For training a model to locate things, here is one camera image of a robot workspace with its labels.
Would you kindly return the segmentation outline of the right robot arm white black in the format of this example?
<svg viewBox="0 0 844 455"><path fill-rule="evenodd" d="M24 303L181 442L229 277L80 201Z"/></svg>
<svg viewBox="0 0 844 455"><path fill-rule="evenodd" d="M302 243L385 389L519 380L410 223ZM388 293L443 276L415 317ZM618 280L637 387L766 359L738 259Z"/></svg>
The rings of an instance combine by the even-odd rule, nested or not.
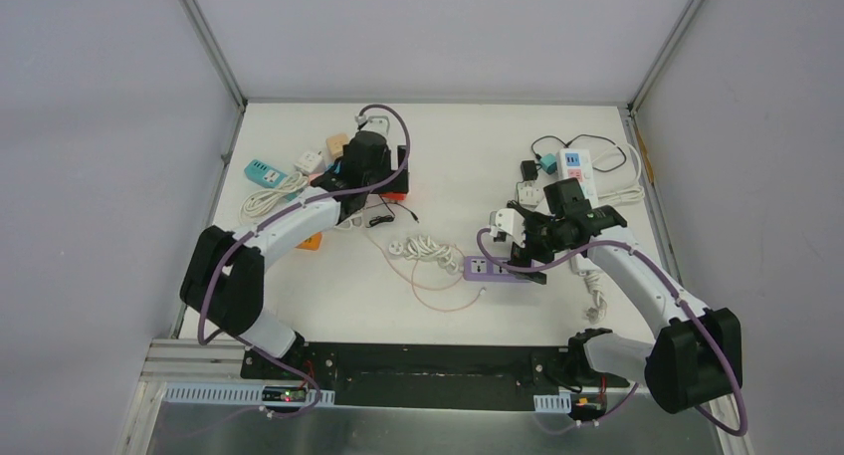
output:
<svg viewBox="0 0 844 455"><path fill-rule="evenodd" d="M587 385L607 373L638 382L668 413L727 395L739 398L738 317L683 289L645 254L621 214L593 205L575 179L557 181L543 192L547 213L510 201L490 217L495 239L512 240L506 271L543 284L545 270L582 256L615 283L654 338L641 342L610 329L585 330L569 340L564 360L569 379Z"/></svg>

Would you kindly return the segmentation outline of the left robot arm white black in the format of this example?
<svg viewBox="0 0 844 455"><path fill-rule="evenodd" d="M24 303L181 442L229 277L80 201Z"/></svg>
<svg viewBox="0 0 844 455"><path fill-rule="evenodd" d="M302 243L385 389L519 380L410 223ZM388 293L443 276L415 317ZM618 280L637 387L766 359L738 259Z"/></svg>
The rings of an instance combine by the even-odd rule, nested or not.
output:
<svg viewBox="0 0 844 455"><path fill-rule="evenodd" d="M398 146L397 168L383 134L361 129L332 168L264 221L236 230L204 229L179 291L202 323L266 354L265 365L279 379L296 377L304 365L297 348L302 336L270 315L264 304L265 274L306 239L331 229L365 206L369 195L401 178L410 145Z"/></svg>

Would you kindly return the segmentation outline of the purple power strip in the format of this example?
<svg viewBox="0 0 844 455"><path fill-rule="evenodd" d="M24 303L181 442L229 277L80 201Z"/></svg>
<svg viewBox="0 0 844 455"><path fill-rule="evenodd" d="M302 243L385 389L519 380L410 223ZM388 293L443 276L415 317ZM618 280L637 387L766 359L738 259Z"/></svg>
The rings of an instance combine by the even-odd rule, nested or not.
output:
<svg viewBox="0 0 844 455"><path fill-rule="evenodd" d="M517 278L484 256L468 256L464 259L463 279L484 283L526 284L528 282L528 280Z"/></svg>

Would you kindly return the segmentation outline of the red cube socket adapter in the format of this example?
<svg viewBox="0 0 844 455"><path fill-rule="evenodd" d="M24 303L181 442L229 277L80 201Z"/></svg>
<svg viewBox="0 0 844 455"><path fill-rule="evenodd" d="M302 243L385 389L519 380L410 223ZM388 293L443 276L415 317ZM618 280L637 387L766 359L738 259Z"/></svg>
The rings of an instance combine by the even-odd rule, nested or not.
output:
<svg viewBox="0 0 844 455"><path fill-rule="evenodd" d="M390 201L401 202L406 200L408 194L401 192L385 192L382 193L381 196Z"/></svg>

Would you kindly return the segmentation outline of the long white power strip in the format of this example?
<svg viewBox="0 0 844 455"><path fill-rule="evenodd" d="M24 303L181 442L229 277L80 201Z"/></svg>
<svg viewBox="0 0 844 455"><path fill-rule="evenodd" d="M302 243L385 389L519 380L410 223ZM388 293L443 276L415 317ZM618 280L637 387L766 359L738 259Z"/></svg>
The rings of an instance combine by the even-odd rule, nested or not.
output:
<svg viewBox="0 0 844 455"><path fill-rule="evenodd" d="M587 149L564 148L557 154L558 176L560 179L574 178L584 197L592 208L599 203L595 185L595 171L592 158ZM592 299L592 307L586 310L586 318L593 324L601 322L606 314L603 286L601 284L602 271L587 258L578 255L571 260L571 268L580 276Z"/></svg>

